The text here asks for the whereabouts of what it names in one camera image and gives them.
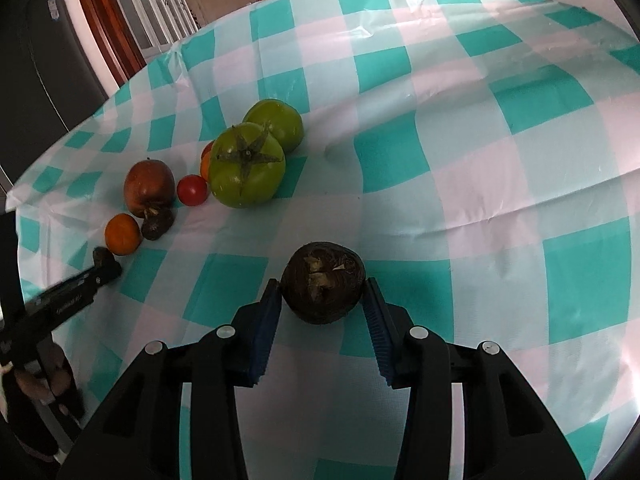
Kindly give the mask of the left hand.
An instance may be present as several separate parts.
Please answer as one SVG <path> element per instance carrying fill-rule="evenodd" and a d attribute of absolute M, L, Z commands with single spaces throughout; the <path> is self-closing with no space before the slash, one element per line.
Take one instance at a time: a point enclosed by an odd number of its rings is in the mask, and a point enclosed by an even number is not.
<path fill-rule="evenodd" d="M 44 367 L 39 370 L 35 367 L 17 367 L 14 376 L 22 393 L 29 399 L 44 405 L 56 402 L 63 415 L 69 415 L 72 411 L 70 394 L 73 392 L 75 379 L 63 349 L 55 342 L 46 350 Z"/>

